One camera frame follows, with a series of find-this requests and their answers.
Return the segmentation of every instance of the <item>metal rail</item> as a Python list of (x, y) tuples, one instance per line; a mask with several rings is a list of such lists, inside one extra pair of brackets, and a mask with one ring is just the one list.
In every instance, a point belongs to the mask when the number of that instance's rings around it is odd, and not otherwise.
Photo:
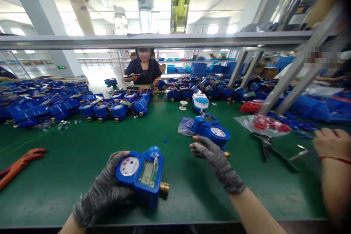
[(311, 31), (235, 34), (141, 34), (106, 36), (3, 36), (0, 50), (232, 48), (259, 46), (264, 50), (294, 50), (311, 38)]

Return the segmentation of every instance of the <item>red bracelet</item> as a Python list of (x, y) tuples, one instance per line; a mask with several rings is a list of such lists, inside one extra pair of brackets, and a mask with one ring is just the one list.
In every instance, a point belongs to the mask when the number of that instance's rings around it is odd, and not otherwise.
[(345, 160), (345, 159), (342, 159), (342, 158), (334, 158), (334, 157), (331, 157), (331, 156), (322, 156), (321, 160), (323, 160), (325, 158), (331, 158), (331, 159), (334, 159), (334, 160), (337, 160), (337, 161), (340, 161), (340, 162), (347, 163), (347, 164), (351, 165), (351, 162), (348, 161), (348, 160)]

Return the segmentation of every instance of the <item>column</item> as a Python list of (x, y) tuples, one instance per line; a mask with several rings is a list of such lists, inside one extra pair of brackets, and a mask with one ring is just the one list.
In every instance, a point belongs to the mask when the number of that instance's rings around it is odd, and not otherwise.
[[(26, 10), (35, 30), (39, 35), (66, 35), (66, 30), (54, 0), (19, 0)], [(62, 77), (78, 77), (83, 70), (73, 50), (48, 50), (55, 66)]]

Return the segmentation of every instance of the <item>gray glove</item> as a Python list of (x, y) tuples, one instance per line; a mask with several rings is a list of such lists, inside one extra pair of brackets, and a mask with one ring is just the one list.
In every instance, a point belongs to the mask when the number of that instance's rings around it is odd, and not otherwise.
[(79, 227), (86, 227), (94, 215), (132, 193), (129, 188), (114, 185), (114, 170), (123, 157), (124, 152), (113, 153), (106, 167), (95, 179), (93, 186), (74, 205), (73, 217)]
[(215, 172), (218, 181), (229, 194), (239, 194), (246, 188), (245, 182), (233, 170), (221, 148), (210, 139), (197, 136), (198, 142), (190, 145), (195, 157), (204, 158)]

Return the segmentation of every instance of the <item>water meter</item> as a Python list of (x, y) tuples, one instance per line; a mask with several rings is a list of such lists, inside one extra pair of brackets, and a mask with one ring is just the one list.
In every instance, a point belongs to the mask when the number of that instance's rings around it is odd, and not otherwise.
[(131, 151), (116, 167), (118, 184), (131, 188), (140, 202), (155, 208), (160, 191), (165, 194), (169, 192), (169, 183), (161, 182), (163, 162), (163, 155), (157, 146), (144, 153)]

